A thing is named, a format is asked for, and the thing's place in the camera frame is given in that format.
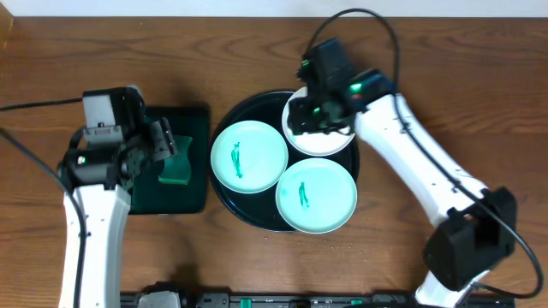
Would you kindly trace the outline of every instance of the dark green mat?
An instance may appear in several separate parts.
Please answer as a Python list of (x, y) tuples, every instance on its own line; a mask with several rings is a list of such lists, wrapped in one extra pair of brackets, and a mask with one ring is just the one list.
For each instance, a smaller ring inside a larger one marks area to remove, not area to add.
[(146, 121), (166, 117), (174, 135), (192, 137), (188, 148), (192, 176), (187, 185), (162, 184), (158, 176), (164, 162), (154, 163), (135, 179), (130, 215), (193, 214), (206, 204), (207, 153), (209, 143), (209, 113), (203, 108), (151, 107), (145, 111)]

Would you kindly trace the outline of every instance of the green connector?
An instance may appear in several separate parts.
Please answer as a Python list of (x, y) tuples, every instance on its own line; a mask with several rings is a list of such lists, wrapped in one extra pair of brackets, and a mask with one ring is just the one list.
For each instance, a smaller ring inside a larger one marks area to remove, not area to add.
[(251, 299), (241, 299), (240, 308), (251, 308)]

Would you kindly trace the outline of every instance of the wooden table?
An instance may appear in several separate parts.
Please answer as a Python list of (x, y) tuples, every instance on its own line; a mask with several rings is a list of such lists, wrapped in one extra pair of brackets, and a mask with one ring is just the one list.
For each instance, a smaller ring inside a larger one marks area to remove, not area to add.
[[(0, 105), (71, 98), (135, 83), (148, 105), (211, 106), (211, 128), (257, 92), (298, 88), (294, 71), (317, 19), (17, 18), (0, 58)], [(548, 21), (394, 19), (402, 92), (446, 151), (489, 187), (519, 200), (518, 228), (548, 264)], [(347, 19), (338, 36), (361, 68), (391, 70), (373, 21)], [(55, 167), (81, 105), (0, 114), (0, 125)], [(0, 141), (0, 306), (57, 306), (65, 245), (54, 181)], [(360, 144), (359, 203), (323, 235), (276, 234), (230, 214), (210, 188), (203, 213), (131, 216), (122, 290), (173, 280), (192, 289), (367, 293), (417, 288), (433, 228), (410, 191)], [(526, 292), (535, 277), (516, 249), (487, 282)], [(545, 307), (548, 293), (520, 307)]]

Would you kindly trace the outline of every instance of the black tray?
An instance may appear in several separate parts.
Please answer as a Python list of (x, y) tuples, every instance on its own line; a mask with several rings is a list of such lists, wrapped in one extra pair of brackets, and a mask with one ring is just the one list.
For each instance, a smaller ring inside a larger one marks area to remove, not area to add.
[[(219, 123), (213, 133), (211, 147), (217, 136), (230, 125), (239, 121), (262, 121), (274, 127), (285, 139), (282, 130), (283, 107), (295, 91), (273, 91), (255, 95), (234, 107)], [(303, 159), (311, 158), (296, 150), (286, 139), (289, 150), (288, 168)], [(354, 138), (344, 149), (336, 154), (324, 157), (343, 166), (354, 178), (358, 179), (360, 170), (360, 153)], [(289, 226), (280, 216), (276, 207), (276, 185), (259, 193), (245, 194), (233, 192), (219, 182), (209, 166), (210, 179), (213, 189), (224, 205), (234, 215), (257, 228), (270, 231), (292, 232), (295, 229)]]

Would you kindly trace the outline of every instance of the white plate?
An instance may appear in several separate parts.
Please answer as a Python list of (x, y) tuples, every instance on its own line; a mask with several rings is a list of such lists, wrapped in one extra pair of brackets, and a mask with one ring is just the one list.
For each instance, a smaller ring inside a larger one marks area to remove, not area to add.
[[(307, 88), (302, 87), (299, 91), (293, 93), (291, 98), (285, 104), (282, 113), (282, 128), (285, 138), (289, 143), (297, 150), (316, 157), (324, 157), (337, 153), (338, 151), (344, 149), (352, 138), (354, 133), (346, 136), (340, 133), (304, 133), (299, 136), (294, 136), (291, 132), (291, 129), (288, 127), (288, 115), (289, 115), (289, 102), (294, 98), (303, 98), (307, 95)], [(344, 128), (343, 131), (348, 132), (349, 127)]]
[(211, 148), (211, 168), (238, 193), (259, 193), (280, 179), (288, 166), (282, 135), (261, 121), (241, 121), (224, 129)]
[(289, 167), (276, 188), (283, 219), (297, 230), (322, 234), (341, 227), (354, 213), (358, 192), (338, 163), (309, 158)]

